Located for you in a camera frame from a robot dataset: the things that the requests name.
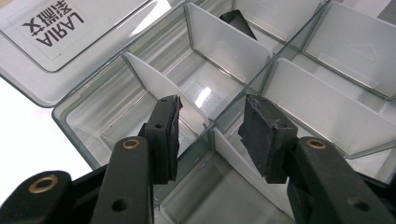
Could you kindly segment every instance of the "screw hole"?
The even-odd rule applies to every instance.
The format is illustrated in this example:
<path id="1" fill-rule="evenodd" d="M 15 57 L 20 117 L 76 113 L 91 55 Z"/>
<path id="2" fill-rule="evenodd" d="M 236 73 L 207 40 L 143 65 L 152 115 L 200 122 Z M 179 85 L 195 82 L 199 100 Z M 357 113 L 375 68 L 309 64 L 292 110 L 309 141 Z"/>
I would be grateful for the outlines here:
<path id="1" fill-rule="evenodd" d="M 358 197 L 348 197 L 346 201 L 349 205 L 352 205 L 362 212 L 367 212 L 370 210 L 370 206 L 364 200 Z"/>
<path id="2" fill-rule="evenodd" d="M 128 208 L 128 200 L 127 199 L 118 199 L 112 205 L 113 211 L 122 212 Z"/>
<path id="3" fill-rule="evenodd" d="M 31 193 L 43 193 L 50 189 L 53 189 L 58 184 L 58 177 L 55 175 L 49 175 L 39 178 L 33 184 L 29 186 L 29 191 Z"/>

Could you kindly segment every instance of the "black bracket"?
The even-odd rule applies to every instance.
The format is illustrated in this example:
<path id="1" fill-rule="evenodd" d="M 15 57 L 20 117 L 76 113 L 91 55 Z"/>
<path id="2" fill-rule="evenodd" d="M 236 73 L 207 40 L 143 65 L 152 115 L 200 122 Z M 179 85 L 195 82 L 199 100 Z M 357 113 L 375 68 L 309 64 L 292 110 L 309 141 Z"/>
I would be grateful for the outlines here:
<path id="1" fill-rule="evenodd" d="M 152 223 L 154 184 L 177 176 L 176 95 L 162 98 L 140 136 L 120 140 L 108 165 L 71 181 L 63 171 L 34 175 L 0 208 L 0 223 Z"/>
<path id="2" fill-rule="evenodd" d="M 239 134 L 268 183 L 290 178 L 296 223 L 396 223 L 394 209 L 387 209 L 391 206 L 381 202 L 331 142 L 298 139 L 297 128 L 268 99 L 247 96 Z"/>

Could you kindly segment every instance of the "transparent lid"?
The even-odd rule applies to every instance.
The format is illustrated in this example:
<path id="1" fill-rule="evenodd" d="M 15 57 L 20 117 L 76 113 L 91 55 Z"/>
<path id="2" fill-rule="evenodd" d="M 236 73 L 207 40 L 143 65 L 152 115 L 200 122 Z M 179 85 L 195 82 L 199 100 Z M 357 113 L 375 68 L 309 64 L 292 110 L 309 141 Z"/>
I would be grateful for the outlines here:
<path id="1" fill-rule="evenodd" d="M 55 106 L 168 2 L 2 0 L 0 74 L 36 104 Z"/>

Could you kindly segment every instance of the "clear plastic organizer box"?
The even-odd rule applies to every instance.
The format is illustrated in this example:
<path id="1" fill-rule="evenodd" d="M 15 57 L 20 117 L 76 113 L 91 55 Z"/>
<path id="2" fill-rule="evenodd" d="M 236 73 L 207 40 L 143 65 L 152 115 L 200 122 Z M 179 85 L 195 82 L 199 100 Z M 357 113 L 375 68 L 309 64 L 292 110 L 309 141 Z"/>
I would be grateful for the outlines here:
<path id="1" fill-rule="evenodd" d="M 232 9 L 257 41 L 219 19 Z M 158 99 L 177 94 L 184 105 L 177 181 L 154 188 L 155 222 L 293 223 L 286 185 L 265 183 L 237 134 L 246 95 L 267 97 L 299 136 L 332 141 L 355 169 L 387 182 L 396 160 L 395 32 L 319 0 L 174 1 L 101 65 L 79 69 L 94 72 L 81 75 L 53 117 L 98 168 L 117 141 L 138 134 Z M 62 60 L 71 60 L 59 63 L 65 70 L 76 64 Z M 378 154 L 374 167 L 361 166 Z"/>

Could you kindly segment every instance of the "plastic divider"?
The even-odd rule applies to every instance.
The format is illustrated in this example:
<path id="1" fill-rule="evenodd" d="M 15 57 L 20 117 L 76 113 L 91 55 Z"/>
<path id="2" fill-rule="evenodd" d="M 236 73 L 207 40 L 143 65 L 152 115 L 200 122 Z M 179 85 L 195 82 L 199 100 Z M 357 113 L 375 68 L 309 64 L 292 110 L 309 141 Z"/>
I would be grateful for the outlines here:
<path id="1" fill-rule="evenodd" d="M 127 58 L 136 72 L 135 75 L 143 82 L 149 93 L 157 99 L 177 94 L 183 104 L 180 110 L 180 119 L 195 133 L 199 134 L 204 131 L 205 127 L 209 125 L 209 120 L 175 83 L 133 54 L 127 52 L 123 56 Z"/>
<path id="2" fill-rule="evenodd" d="M 396 26 L 331 3 L 306 52 L 387 100 L 396 98 Z"/>
<path id="3" fill-rule="evenodd" d="M 320 0 L 235 0 L 245 18 L 283 41 L 289 41 L 312 17 Z"/>
<path id="4" fill-rule="evenodd" d="M 290 217 L 293 217 L 291 211 L 288 195 L 286 192 L 286 185 L 269 185 L 260 176 L 259 172 L 255 169 L 253 161 L 248 155 L 248 151 L 239 140 L 234 141 L 240 148 L 244 150 L 246 157 L 242 156 L 238 151 L 217 128 L 213 130 L 215 135 L 215 148 L 216 151 L 227 160 L 231 166 L 239 172 L 253 187 L 261 192 L 266 198 L 274 203 L 281 210 L 286 212 Z"/>
<path id="5" fill-rule="evenodd" d="M 194 4 L 185 9 L 193 49 L 240 81 L 249 83 L 272 57 L 269 49 Z"/>
<path id="6" fill-rule="evenodd" d="M 396 146 L 396 125 L 369 107 L 279 59 L 265 97 L 314 133 L 329 139 L 349 158 Z"/>

